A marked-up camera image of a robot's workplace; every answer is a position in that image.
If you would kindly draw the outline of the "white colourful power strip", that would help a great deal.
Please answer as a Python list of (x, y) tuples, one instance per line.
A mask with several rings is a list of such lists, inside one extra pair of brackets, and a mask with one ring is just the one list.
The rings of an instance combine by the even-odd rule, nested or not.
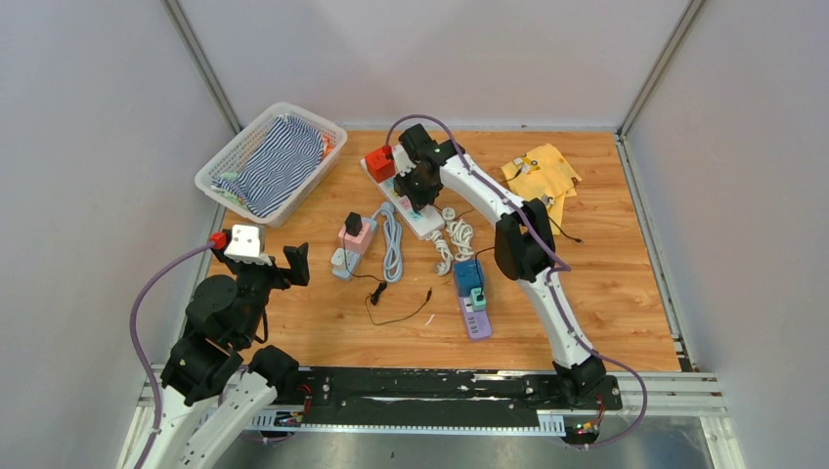
[(369, 174), (367, 164), (364, 160), (360, 161), (360, 165), (369, 179), (375, 183), (378, 190), (394, 207), (396, 213), (401, 216), (401, 218), (406, 222), (406, 225), (412, 230), (414, 235), (419, 240), (425, 240), (433, 232), (439, 232), (444, 229), (445, 220), (437, 209), (428, 206), (420, 209), (419, 211), (415, 210), (407, 196), (397, 195), (394, 191), (392, 178), (382, 183), (377, 183)]

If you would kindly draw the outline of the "small white charger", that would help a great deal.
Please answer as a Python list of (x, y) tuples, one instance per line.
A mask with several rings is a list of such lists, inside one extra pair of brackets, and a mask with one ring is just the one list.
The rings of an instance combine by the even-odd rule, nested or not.
[(338, 248), (331, 256), (330, 262), (335, 269), (348, 270), (349, 251), (344, 248)]

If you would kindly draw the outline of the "red cube socket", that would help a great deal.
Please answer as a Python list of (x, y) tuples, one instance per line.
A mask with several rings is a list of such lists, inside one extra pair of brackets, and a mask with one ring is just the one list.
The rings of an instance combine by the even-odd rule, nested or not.
[(388, 145), (367, 154), (364, 162), (368, 174), (378, 184), (393, 178), (397, 174), (392, 148)]

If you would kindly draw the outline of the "pink cube socket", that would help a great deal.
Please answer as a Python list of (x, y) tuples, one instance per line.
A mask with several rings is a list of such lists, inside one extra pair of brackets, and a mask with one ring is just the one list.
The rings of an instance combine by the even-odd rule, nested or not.
[(339, 246), (358, 255), (364, 255), (371, 244), (375, 229), (376, 224), (371, 219), (362, 221), (362, 228), (357, 235), (349, 235), (346, 227), (342, 226), (338, 233)]

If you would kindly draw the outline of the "small black power adapter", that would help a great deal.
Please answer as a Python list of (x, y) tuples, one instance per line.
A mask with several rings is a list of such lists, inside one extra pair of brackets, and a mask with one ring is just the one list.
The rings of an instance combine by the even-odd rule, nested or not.
[(344, 221), (344, 232), (351, 237), (360, 235), (363, 229), (363, 218), (356, 212), (350, 212)]

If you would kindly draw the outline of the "blue cube socket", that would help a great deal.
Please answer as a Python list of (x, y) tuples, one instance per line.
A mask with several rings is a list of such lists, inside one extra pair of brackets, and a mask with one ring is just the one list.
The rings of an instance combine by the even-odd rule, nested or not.
[(455, 262), (454, 279), (459, 297), (469, 297), (473, 289), (484, 286), (484, 274), (476, 259)]

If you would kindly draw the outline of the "teal charger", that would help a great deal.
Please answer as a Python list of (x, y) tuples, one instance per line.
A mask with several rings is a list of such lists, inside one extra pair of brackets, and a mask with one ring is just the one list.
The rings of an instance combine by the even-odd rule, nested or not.
[(482, 287), (473, 288), (469, 292), (469, 308), (472, 311), (479, 312), (486, 309), (486, 296)]

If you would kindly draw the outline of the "purple power bank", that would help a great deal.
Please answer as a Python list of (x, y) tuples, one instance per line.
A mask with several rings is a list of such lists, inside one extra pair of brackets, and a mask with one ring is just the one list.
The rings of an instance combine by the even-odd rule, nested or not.
[(469, 297), (459, 297), (458, 301), (468, 340), (477, 342), (489, 339), (492, 336), (492, 327), (486, 310), (474, 310)]

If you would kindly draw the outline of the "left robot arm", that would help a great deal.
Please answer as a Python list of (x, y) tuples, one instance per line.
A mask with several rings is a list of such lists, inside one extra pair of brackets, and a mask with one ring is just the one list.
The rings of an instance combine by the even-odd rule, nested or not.
[[(140, 290), (130, 312), (133, 348), (151, 385), (153, 423), (129, 468), (211, 468), (252, 417), (272, 402), (286, 404), (298, 394), (299, 363), (275, 346), (259, 349), (249, 363), (240, 351), (250, 347), (274, 289), (305, 286), (310, 280), (309, 246), (287, 246), (287, 267), (273, 257), (245, 264), (227, 256), (229, 243), (211, 240), (168, 263)], [(168, 272), (206, 251), (230, 270), (203, 280), (188, 306), (189, 333), (172, 347), (155, 374), (138, 332), (138, 310), (149, 290)]]

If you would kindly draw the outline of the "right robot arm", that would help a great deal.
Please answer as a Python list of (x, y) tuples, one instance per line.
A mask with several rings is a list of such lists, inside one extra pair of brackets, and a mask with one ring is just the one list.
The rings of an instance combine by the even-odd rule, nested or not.
[(434, 140), (416, 124), (398, 138), (411, 166), (394, 178), (414, 210), (435, 202), (443, 189), (460, 195), (494, 228), (494, 256), (501, 273), (517, 282), (542, 322), (555, 371), (552, 395), (583, 407), (597, 394), (606, 367), (582, 331), (563, 292), (569, 266), (556, 254), (545, 204), (510, 192), (483, 171), (454, 140)]

